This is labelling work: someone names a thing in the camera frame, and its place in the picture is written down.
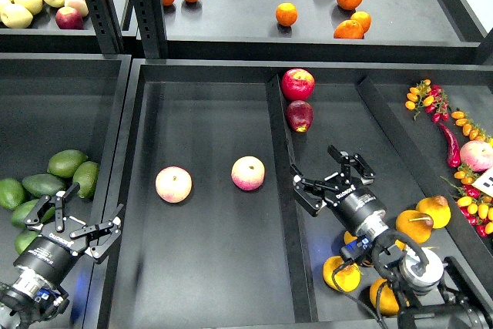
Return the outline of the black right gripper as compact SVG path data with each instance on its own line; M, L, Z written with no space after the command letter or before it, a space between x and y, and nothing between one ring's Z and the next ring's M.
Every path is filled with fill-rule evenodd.
M349 154L329 145L328 154L340 164L340 171L325 180L306 178L295 164L290 165L295 200L312 216L328 205L351 235L381 235L387 230L385 205L366 187L375 172L358 154ZM345 189L335 191L335 185Z

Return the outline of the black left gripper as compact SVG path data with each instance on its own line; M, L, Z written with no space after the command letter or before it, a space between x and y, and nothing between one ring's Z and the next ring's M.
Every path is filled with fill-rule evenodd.
M44 195L37 201L24 224L29 230L41 231L15 260L14 267L33 270L37 277L55 287L83 254L96 264L108 257L112 246L121 238L124 205L119 204L107 221L89 226L73 216L64 217L66 203L79 190L80 184L74 182L66 191ZM42 219L52 208L55 222L43 226Z

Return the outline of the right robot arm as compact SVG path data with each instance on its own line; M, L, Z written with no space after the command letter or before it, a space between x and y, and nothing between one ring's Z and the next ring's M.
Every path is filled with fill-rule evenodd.
M290 166L296 201L312 217L330 209L355 238L341 247L338 262L326 275L327 284L348 296L343 274L367 261L382 282L375 290L374 307L362 301L358 305L380 327L387 326L381 301L388 288L397 303L399 328L490 328L492 309L457 260L440 258L385 223L386 207L368 189L374 171L366 161L334 146L327 151L340 170L322 180L309 179L296 165Z

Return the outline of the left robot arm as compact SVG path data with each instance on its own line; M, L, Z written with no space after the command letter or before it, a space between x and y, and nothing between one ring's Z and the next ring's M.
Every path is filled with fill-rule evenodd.
M44 195L25 217L35 237L14 262L16 281L1 284L2 328L28 328L64 313L69 293L61 283L78 260L87 255L100 264L119 241L126 206L119 204L109 220L88 225L64 214L65 204L79 190L80 184L73 183L53 196Z

